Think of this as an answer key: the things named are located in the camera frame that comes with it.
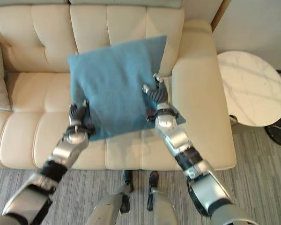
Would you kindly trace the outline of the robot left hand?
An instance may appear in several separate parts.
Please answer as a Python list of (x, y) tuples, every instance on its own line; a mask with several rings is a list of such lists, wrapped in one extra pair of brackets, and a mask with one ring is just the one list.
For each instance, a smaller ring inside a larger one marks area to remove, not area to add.
[(71, 103), (69, 107), (70, 126), (83, 125), (84, 118), (89, 110), (89, 101), (84, 99), (81, 104)]

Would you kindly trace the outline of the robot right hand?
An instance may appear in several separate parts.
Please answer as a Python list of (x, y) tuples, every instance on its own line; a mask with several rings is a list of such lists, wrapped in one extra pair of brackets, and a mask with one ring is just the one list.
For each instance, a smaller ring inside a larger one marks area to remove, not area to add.
[(145, 83), (142, 86), (142, 92), (157, 105), (168, 103), (168, 91), (163, 78), (159, 74), (154, 74), (153, 78), (155, 80), (155, 89)]

